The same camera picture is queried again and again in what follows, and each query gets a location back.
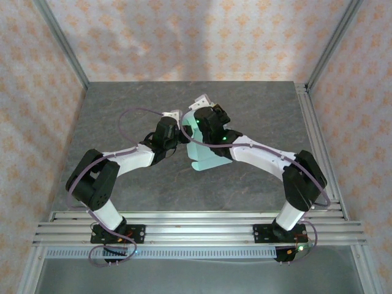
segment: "cable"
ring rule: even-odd
[[[155,113],[155,114],[161,115],[161,116],[162,116],[162,113],[159,113],[159,112],[157,112],[157,111],[150,110],[150,109],[147,109],[147,108],[143,108],[143,107],[132,107],[132,108],[128,108],[126,111],[124,111],[124,112],[120,115],[120,117],[118,118],[118,129],[119,129],[120,134],[121,134],[124,138],[128,139],[129,141],[131,141],[131,142],[135,143],[135,145],[137,145],[138,143],[137,143],[135,140],[129,138],[129,137],[123,132],[123,130],[121,129],[121,126],[120,126],[120,120],[121,120],[121,118],[122,118],[126,113],[128,113],[128,112],[130,112],[130,111],[132,111],[132,110],[144,110],[144,111],[148,111],[148,112],[151,112],[151,113]],[[73,209],[73,210],[85,210],[86,207],[84,207],[84,206],[74,206],[74,205],[71,204],[71,203],[72,203],[72,192],[75,190],[77,184],[80,182],[80,180],[82,179],[82,177],[84,177],[84,175],[85,175],[87,172],[89,172],[90,169],[92,169],[92,168],[93,168],[96,164],[98,164],[99,162],[102,162],[103,160],[109,159],[109,158],[112,158],[112,157],[129,155],[129,154],[132,154],[132,153],[136,152],[136,150],[137,150],[137,147],[135,147],[134,149],[128,150],[128,151],[124,151],[124,152],[118,152],[118,153],[108,154],[108,155],[106,155],[106,156],[102,156],[101,158],[98,158],[97,160],[91,162],[91,163],[90,163],[90,164],[89,164],[89,165],[88,165],[88,166],[87,166],[87,167],[77,176],[77,178],[73,181],[72,185],[70,186],[69,191],[68,191],[68,193],[67,193],[67,199],[66,199],[67,206],[68,206],[70,209]],[[132,239],[130,239],[128,236],[124,236],[124,235],[118,234],[118,233],[116,233],[116,232],[110,230],[110,229],[109,229],[108,227],[106,227],[103,223],[101,223],[101,221],[95,216],[95,214],[94,214],[91,210],[88,210],[87,212],[88,212],[88,214],[90,214],[90,216],[91,216],[93,219],[95,219],[95,220],[97,221],[97,223],[98,223],[102,228],[104,228],[107,232],[109,232],[110,234],[115,235],[115,236],[117,236],[117,237],[120,237],[120,238],[122,238],[122,239],[124,239],[124,240],[128,240],[128,241],[130,241],[130,242],[135,246],[133,253],[131,253],[128,257],[124,258],[124,259],[121,260],[121,261],[116,261],[116,264],[119,265],[120,263],[123,263],[123,262],[128,261],[128,260],[135,254],[135,252],[136,252],[136,250],[137,250],[137,245],[136,245],[135,241],[133,241]],[[104,249],[107,249],[107,250],[109,250],[109,248],[112,248],[112,249],[121,249],[121,247],[107,246],[107,245],[98,245],[98,246],[95,246],[94,248],[92,248],[92,249],[90,250],[89,255],[88,255],[89,262],[90,262],[92,265],[97,266],[97,267],[99,267],[99,268],[106,267],[106,266],[110,266],[111,263],[100,265],[100,264],[97,264],[97,263],[93,262],[93,260],[91,259],[91,254],[92,254],[92,252],[93,252],[95,249],[98,249],[98,248],[104,248]]]
[[[92,232],[94,232],[95,234],[96,234],[97,232],[94,231],[93,227],[94,227],[94,225],[97,225],[97,224],[98,224],[97,222],[93,222],[93,223],[90,224],[90,230],[91,230]]]
[[[130,231],[130,233],[127,235],[127,237],[131,237],[132,234],[133,234],[133,231]],[[123,247],[124,250],[125,250],[126,241],[127,241],[127,240],[124,240],[124,247]]]
[[[130,112],[130,111],[135,111],[135,110],[148,111],[148,112],[154,113],[154,114],[156,114],[156,115],[160,115],[160,116],[162,116],[163,114],[160,113],[160,112],[158,112],[158,111],[151,110],[151,109],[148,109],[148,108],[145,108],[145,107],[130,107],[130,108],[128,108],[127,110],[125,110],[124,112],[122,112],[122,113],[120,114],[120,116],[119,116],[119,118],[118,118],[118,120],[117,120],[117,127],[118,127],[118,130],[119,130],[120,134],[121,134],[125,139],[129,140],[129,141],[132,142],[135,146],[137,146],[137,145],[138,145],[138,142],[136,142],[134,139],[128,137],[128,136],[124,133],[124,131],[122,130],[122,128],[121,128],[121,126],[120,126],[121,118],[122,118],[124,115],[126,115],[128,112]],[[80,175],[76,178],[76,180],[72,183],[72,185],[71,185],[71,187],[70,187],[70,189],[69,189],[69,191],[68,191],[68,194],[67,194],[67,206],[68,206],[70,209],[72,209],[72,210],[84,211],[84,210],[86,209],[86,207],[84,207],[84,206],[74,206],[74,205],[72,205],[72,192],[75,190],[75,187],[76,187],[77,184],[80,182],[80,180],[82,179],[82,177],[83,177],[90,169],[92,169],[93,166],[95,166],[95,165],[98,164],[99,162],[102,162],[103,160],[109,159],[109,158],[112,158],[112,157],[123,156],[123,155],[128,155],[128,154],[130,154],[130,153],[122,153],[122,154],[117,153],[117,154],[114,154],[114,155],[103,156],[103,157],[101,157],[101,158],[95,160],[95,161],[92,162],[91,164],[89,164],[89,165],[80,173]]]
[[[128,108],[127,110],[125,110],[123,113],[120,114],[120,116],[119,116],[119,118],[118,118],[118,120],[117,120],[117,128],[118,128],[118,130],[119,130],[121,136],[123,136],[125,139],[127,139],[127,140],[130,141],[131,143],[137,145],[138,142],[136,142],[136,140],[134,140],[133,138],[128,137],[127,134],[125,134],[125,132],[122,130],[121,125],[120,125],[121,118],[122,118],[124,115],[126,115],[128,112],[130,112],[130,111],[135,111],[135,110],[144,110],[144,111],[148,111],[148,112],[154,113],[154,114],[156,114],[156,115],[161,115],[161,116],[162,116],[163,114],[162,114],[161,112],[158,112],[158,111],[155,111],[155,110],[151,110],[151,109],[148,109],[148,108],[144,108],[144,107],[131,107],[131,108]]]
[[[136,242],[135,242],[134,240],[132,240],[131,238],[127,237],[127,236],[121,235],[121,234],[119,234],[119,233],[116,233],[116,232],[110,230],[110,229],[109,229],[108,227],[106,227],[103,223],[101,223],[101,221],[98,219],[98,217],[96,217],[96,215],[95,215],[91,210],[88,210],[87,213],[88,213],[96,222],[98,222],[98,224],[99,224],[102,228],[104,228],[108,233],[110,233],[110,234],[112,234],[112,235],[114,235],[114,236],[117,236],[117,237],[119,237],[119,238],[122,238],[122,239],[124,239],[124,240],[128,240],[129,242],[131,242],[131,243],[134,245],[134,251],[133,251],[131,254],[129,254],[126,258],[124,258],[124,259],[122,259],[122,260],[120,260],[120,261],[117,260],[117,261],[115,262],[116,265],[119,265],[120,263],[124,263],[124,262],[127,262],[128,260],[130,260],[130,258],[136,253],[136,250],[137,250],[137,244],[136,244]],[[90,262],[90,264],[92,264],[93,266],[96,266],[96,267],[98,267],[98,268],[105,268],[105,267],[107,267],[107,266],[111,266],[111,264],[112,264],[112,262],[109,262],[109,263],[102,263],[102,264],[93,262],[93,260],[92,260],[92,258],[91,258],[92,252],[93,252],[95,249],[98,249],[98,248],[106,248],[106,249],[108,249],[108,250],[110,250],[110,249],[121,249],[121,250],[123,250],[123,248],[122,248],[121,246],[109,246],[109,245],[98,245],[98,246],[95,246],[94,248],[92,248],[92,249],[90,250],[90,253],[88,254],[88,261]]]
[[[177,151],[177,146],[174,147],[173,153],[171,153],[168,157],[165,157],[165,159],[171,158],[171,156],[173,156],[176,151]]]
[[[314,248],[317,245],[317,241],[319,240],[319,235],[317,234],[317,230],[316,230],[316,227],[314,226],[314,224],[312,224],[308,220],[302,220],[300,222],[300,224],[308,224],[308,225],[310,225],[313,228],[313,231],[314,231],[314,243],[313,243],[313,245],[311,247],[309,247],[309,250],[307,251],[307,253],[304,256],[302,256],[301,258],[293,260],[291,262],[281,262],[281,264],[282,263],[286,263],[288,265],[291,265],[293,262],[299,262],[299,261],[303,260],[305,257],[307,257],[309,255],[309,253],[311,253],[312,250],[314,250]]]
[[[73,181],[71,187],[69,188],[68,194],[67,194],[67,206],[70,209],[73,210],[79,210],[79,211],[84,211],[86,210],[85,206],[74,206],[72,205],[72,192],[75,190],[77,184],[80,182],[80,180],[82,179],[82,177],[84,177],[84,175],[90,171],[90,169],[92,169],[95,165],[97,165],[99,162],[104,161],[105,159],[109,159],[112,157],[118,157],[118,156],[125,156],[125,155],[129,155],[132,154],[134,152],[136,152],[137,147],[135,147],[134,149],[128,150],[128,151],[123,151],[123,152],[119,152],[119,153],[112,153],[112,154],[108,154],[105,156],[102,156],[100,158],[98,158],[97,160],[91,162],[78,176],[77,178]]]
[[[296,241],[295,241],[295,250],[298,250],[298,237],[299,236],[302,236],[302,237],[306,237],[307,238],[307,241],[309,242],[313,242],[313,240],[312,239],[310,239],[307,235],[304,235],[304,234],[294,234],[294,236],[295,236],[295,238],[296,238]]]
[[[319,182],[311,175],[311,173],[309,173],[301,164],[299,164],[298,162],[292,160],[291,158],[288,158],[278,152],[276,152],[275,150],[272,150],[266,146],[260,146],[260,145],[255,145],[255,144],[248,144],[248,143],[240,143],[240,144],[219,144],[219,145],[213,145],[213,144],[206,144],[200,141],[197,141],[193,138],[191,138],[185,131],[184,126],[183,126],[183,119],[185,117],[186,114],[188,113],[184,113],[180,119],[179,122],[179,127],[181,129],[181,132],[184,134],[184,136],[190,140],[191,142],[194,142],[196,144],[202,145],[202,146],[206,146],[209,148],[231,148],[231,147],[250,147],[250,148],[257,148],[257,149],[261,149],[264,150],[268,153],[271,153],[272,155],[275,155],[279,158],[283,158],[283,160],[286,160],[287,162],[290,162],[291,164],[295,165],[296,167],[298,167],[309,179],[311,179],[311,181],[315,184],[315,186],[319,189],[320,193],[323,195],[326,204],[324,203],[314,203],[314,205],[319,205],[321,207],[329,207],[331,205],[331,200],[328,197],[328,195],[326,194],[326,192],[324,191],[323,187],[319,184]]]

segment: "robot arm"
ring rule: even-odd
[[[226,161],[219,164],[229,163],[231,160],[246,162],[271,173],[283,182],[286,202],[275,218],[272,230],[273,235],[280,241],[286,240],[287,234],[290,234],[303,214],[311,208],[320,191],[296,165],[283,159],[300,164],[324,188],[326,179],[312,154],[303,150],[295,154],[273,149],[226,128],[230,118],[218,104],[211,103],[206,95],[196,99],[189,108],[191,111],[184,117],[187,117],[190,126],[184,126],[185,133],[187,136],[192,136],[195,132],[201,133],[203,142],[209,145],[226,145],[210,148],[215,155],[225,157]],[[88,207],[107,228],[126,235],[126,220],[110,201],[116,178],[136,168],[157,164],[166,158],[168,150],[175,149],[180,143],[189,143],[187,136],[180,131],[180,117],[178,110],[163,113],[156,131],[147,135],[137,147],[115,153],[89,150],[69,178],[66,189],[70,189],[77,176],[92,162],[111,156],[93,166],[75,186],[72,195]],[[118,153],[129,154],[116,157],[115,154]],[[103,243],[118,242],[118,238],[111,237],[111,240],[105,240]]]
[[[136,147],[112,153],[100,153],[95,149],[87,151],[68,179],[67,191],[88,165],[101,157],[108,157],[93,166],[82,177],[75,186],[72,195],[89,208],[107,228],[123,234],[126,220],[117,212],[110,201],[115,181],[117,177],[127,172],[157,164],[166,158],[167,151],[175,149],[180,143],[189,142],[179,130],[180,114],[179,110],[163,113],[156,131],[148,134]],[[116,154],[124,153],[128,154],[116,156]]]
[[[290,153],[270,148],[251,140],[225,126],[230,122],[226,112],[209,101],[206,95],[190,106],[197,126],[203,134],[203,142],[208,145],[233,145],[211,148],[215,155],[254,165],[276,176],[284,184],[286,202],[273,222],[274,234],[284,238],[293,229],[305,212],[320,195],[318,187],[296,165],[284,160],[290,159],[304,167],[320,184],[326,186],[326,179],[314,157],[308,151]]]

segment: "gray stone table surface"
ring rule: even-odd
[[[132,146],[117,129],[129,107],[157,111],[188,106],[203,93],[232,119],[229,126],[251,139],[284,151],[310,150],[295,86],[289,81],[105,82],[91,83],[70,145],[54,211],[66,211],[65,183],[83,157],[95,148],[117,151]],[[137,141],[154,131],[159,116],[136,111],[122,128]],[[277,211],[285,201],[282,183],[242,162],[195,171],[186,146],[169,159],[117,179],[111,200],[119,211]]]

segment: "black mounting plate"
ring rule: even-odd
[[[146,225],[132,225],[127,224],[125,233],[122,235],[128,235],[130,232],[132,234],[129,236],[130,239],[134,240],[137,244],[143,244],[145,242],[146,236]],[[107,232],[104,228],[100,225],[92,226],[92,233],[91,233],[91,244],[126,244],[130,243],[128,240],[118,241],[117,236],[113,236],[109,232]]]
[[[306,243],[306,227],[303,224],[296,224],[291,231],[287,232],[284,238],[278,238],[273,233],[272,224],[255,224],[253,225],[253,237],[255,243]]]

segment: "patterned wallpaper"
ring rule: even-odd
[[[31,0],[0,14],[0,293],[15,293],[84,93]]]
[[[306,82],[349,0],[48,0],[91,81]]]
[[[364,1],[312,95],[352,219],[392,293],[392,5]]]

